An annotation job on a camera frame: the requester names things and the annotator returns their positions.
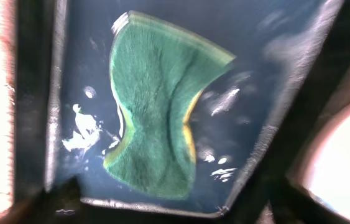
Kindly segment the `white plate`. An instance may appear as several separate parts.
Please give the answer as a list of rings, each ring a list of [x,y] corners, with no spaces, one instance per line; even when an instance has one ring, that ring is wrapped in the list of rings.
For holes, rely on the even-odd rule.
[[[350,222],[350,104],[320,129],[288,178],[315,204]]]

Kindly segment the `green yellow sponge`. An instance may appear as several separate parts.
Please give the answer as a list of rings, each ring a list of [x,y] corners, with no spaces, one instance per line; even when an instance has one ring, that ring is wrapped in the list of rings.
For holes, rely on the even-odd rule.
[[[235,56],[141,12],[123,14],[113,31],[109,78],[122,137],[106,154],[104,168],[142,193],[181,200],[190,193],[196,172],[190,115]]]

